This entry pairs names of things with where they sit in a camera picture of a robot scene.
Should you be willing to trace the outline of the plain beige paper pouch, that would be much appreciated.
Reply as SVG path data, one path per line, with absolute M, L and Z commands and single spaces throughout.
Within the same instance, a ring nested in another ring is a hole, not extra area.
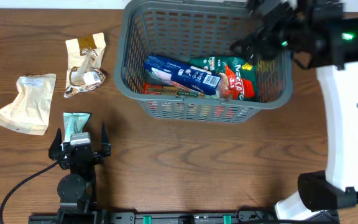
M 45 134 L 56 74 L 21 76 L 16 82 L 18 95 L 0 109 L 0 126 L 22 134 Z

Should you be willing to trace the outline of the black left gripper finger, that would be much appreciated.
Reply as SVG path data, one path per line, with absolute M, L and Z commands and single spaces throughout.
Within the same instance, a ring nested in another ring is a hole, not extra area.
M 62 131 L 60 128 L 57 129 L 55 138 L 48 150 L 48 156 L 51 160 L 57 161 L 61 158 L 62 154 Z
M 105 123 L 102 123 L 101 128 L 101 153 L 104 157 L 111 155 L 111 143 L 106 132 Z

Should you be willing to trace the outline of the orange spaghetti packet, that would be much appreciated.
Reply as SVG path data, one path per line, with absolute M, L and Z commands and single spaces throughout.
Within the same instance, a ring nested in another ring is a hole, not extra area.
M 145 83 L 143 85 L 142 93 L 145 95 L 173 95 L 176 97 L 192 97 L 192 98 L 214 98 L 217 99 L 217 96 L 209 96 L 203 93 L 193 91 L 193 90 L 184 90 L 175 86 L 163 86 L 163 85 L 151 85 Z M 239 97 L 239 92 L 237 90 L 225 90 L 223 98 L 226 100 L 236 100 Z

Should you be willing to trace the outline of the green instant coffee bag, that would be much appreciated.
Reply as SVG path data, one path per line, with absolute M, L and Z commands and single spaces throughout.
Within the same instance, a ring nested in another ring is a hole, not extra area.
M 258 95 L 256 65 L 239 57 L 213 56 L 193 58 L 190 65 L 211 72 L 224 73 L 228 80 L 227 90 L 237 90 L 241 101 L 255 101 Z

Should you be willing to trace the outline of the small teal sachet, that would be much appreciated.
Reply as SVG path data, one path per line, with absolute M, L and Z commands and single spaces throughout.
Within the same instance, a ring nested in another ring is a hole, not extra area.
M 83 132 L 83 128 L 90 118 L 89 113 L 66 113 L 63 114 L 65 129 L 64 142 L 70 142 L 72 134 Z

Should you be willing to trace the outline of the tissue pocket pack bundle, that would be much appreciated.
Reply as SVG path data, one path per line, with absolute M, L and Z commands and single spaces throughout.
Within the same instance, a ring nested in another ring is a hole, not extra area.
M 210 98 L 222 98 L 229 89 L 227 76 L 198 68 L 170 58 L 150 54 L 144 69 L 149 77 L 184 90 L 202 93 Z

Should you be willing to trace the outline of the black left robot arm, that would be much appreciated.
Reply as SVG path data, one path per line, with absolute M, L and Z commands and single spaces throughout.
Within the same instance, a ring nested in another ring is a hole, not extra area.
M 111 155 L 111 143 L 105 130 L 101 128 L 101 149 L 92 150 L 88 132 L 72 134 L 70 141 L 64 142 L 62 132 L 57 131 L 48 156 L 63 170 L 70 173 L 58 183 L 60 197 L 56 223 L 109 223 L 107 211 L 98 208 L 96 196 L 95 166 Z

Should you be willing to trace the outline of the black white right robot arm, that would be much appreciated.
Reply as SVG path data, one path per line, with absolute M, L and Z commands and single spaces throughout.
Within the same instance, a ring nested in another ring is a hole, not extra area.
M 262 25 L 231 45 L 248 61 L 307 53 L 326 113 L 325 170 L 299 175 L 296 192 L 274 206 L 275 223 L 334 223 L 333 212 L 358 205 L 358 17 L 344 1 L 247 1 Z

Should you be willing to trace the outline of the beige brown foil pouch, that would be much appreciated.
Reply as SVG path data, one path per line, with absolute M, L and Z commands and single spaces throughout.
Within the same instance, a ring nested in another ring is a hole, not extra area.
M 65 98 L 78 93 L 93 91 L 106 78 L 101 64 L 106 48 L 104 34 L 87 35 L 65 41 L 68 55 L 68 68 L 65 85 Z

